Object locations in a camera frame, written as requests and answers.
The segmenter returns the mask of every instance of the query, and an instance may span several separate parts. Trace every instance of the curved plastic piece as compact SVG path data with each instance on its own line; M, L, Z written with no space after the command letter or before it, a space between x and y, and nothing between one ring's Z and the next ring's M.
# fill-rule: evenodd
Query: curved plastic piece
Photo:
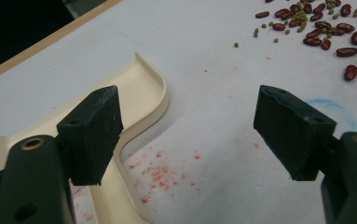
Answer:
M136 53L133 63L91 91L111 85L117 85L119 89L125 129L105 171L103 184L88 187L95 219L102 224L149 223L149 215L120 161L120 152L132 138L157 122L167 110L169 96L166 82L156 69ZM10 137L0 136L0 170L4 169L7 153L16 142L36 134L56 136L57 123L91 91L20 133Z

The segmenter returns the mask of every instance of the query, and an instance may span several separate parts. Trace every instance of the white table surface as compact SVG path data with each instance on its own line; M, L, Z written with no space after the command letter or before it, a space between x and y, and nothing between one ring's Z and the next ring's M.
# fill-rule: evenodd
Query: white table surface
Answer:
M324 223L323 177L292 181L253 129L265 84L334 119L337 138L357 132L357 78L342 78L357 55L335 55L351 47L350 35L333 37L323 51L302 44L312 22L302 34L260 28L294 2L122 1L0 76L0 135L70 103L140 52L166 78L171 104L121 158L155 223ZM264 10L271 15L254 18ZM357 29L353 17L332 21L338 22Z

